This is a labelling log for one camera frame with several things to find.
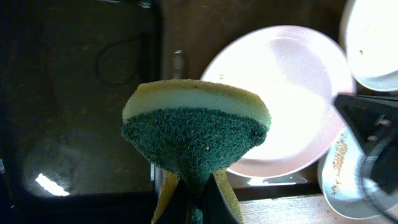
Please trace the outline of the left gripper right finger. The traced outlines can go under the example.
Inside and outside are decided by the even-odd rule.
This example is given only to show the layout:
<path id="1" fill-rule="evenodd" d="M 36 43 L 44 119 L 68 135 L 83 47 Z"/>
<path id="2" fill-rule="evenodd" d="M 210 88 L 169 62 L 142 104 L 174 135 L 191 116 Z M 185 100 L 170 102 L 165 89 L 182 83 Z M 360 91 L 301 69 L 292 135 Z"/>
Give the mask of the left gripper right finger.
<path id="1" fill-rule="evenodd" d="M 213 174 L 203 192 L 203 224 L 238 224 Z"/>

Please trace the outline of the pinkish white plate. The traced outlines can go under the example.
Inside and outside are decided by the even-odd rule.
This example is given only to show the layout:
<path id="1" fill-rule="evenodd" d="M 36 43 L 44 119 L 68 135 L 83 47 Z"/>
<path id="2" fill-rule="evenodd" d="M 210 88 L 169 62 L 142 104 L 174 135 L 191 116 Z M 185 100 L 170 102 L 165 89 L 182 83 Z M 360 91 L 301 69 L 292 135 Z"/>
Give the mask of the pinkish white plate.
<path id="1" fill-rule="evenodd" d="M 335 97 L 356 91 L 341 47 L 300 26 L 272 26 L 238 38 L 201 77 L 257 94 L 271 114 L 264 143 L 229 168 L 243 177 L 280 177 L 321 158 L 345 126 Z"/>

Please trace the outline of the green yellow sponge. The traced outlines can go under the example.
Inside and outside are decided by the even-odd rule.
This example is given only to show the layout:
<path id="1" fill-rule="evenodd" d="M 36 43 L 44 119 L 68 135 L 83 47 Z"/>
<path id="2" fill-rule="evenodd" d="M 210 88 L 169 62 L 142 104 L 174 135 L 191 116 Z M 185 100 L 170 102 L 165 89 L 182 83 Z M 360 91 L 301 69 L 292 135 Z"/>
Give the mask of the green yellow sponge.
<path id="1" fill-rule="evenodd" d="M 269 110 L 256 94 L 201 80 L 142 83 L 126 102 L 122 118 L 122 137 L 165 171 L 153 223 L 179 180 L 192 197 L 192 223 L 203 223 L 202 196 L 211 174 L 233 215 L 243 222 L 226 171 L 260 146 L 270 129 Z"/>

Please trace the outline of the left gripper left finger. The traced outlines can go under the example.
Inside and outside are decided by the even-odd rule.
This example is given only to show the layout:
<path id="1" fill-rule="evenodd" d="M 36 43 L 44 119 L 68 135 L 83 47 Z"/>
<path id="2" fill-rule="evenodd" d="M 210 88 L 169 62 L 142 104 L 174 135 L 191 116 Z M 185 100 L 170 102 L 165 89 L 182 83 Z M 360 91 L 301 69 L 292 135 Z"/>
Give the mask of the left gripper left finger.
<path id="1" fill-rule="evenodd" d="M 191 224 L 192 197 L 183 180 L 179 180 L 165 210 L 155 224 Z"/>

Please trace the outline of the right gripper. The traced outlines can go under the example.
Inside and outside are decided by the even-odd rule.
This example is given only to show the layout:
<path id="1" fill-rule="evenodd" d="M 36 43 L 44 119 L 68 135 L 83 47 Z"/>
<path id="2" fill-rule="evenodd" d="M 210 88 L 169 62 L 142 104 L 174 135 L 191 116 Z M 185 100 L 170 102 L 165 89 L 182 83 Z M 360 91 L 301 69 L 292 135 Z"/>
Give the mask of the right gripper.
<path id="1" fill-rule="evenodd" d="M 334 105 L 359 144 L 353 180 L 360 201 L 388 215 L 397 192 L 397 97 L 339 94 Z"/>

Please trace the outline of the pale blue plate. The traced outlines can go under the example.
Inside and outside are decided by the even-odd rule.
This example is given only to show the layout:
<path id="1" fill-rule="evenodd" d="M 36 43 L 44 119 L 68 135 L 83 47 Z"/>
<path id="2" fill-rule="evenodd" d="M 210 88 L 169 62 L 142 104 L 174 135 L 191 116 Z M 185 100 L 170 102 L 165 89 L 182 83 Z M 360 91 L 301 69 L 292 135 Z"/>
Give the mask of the pale blue plate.
<path id="1" fill-rule="evenodd" d="M 318 182 L 329 206 L 339 215 L 353 220 L 379 218 L 381 213 L 365 202 L 359 182 L 364 159 L 359 143 L 345 127 L 318 163 Z"/>

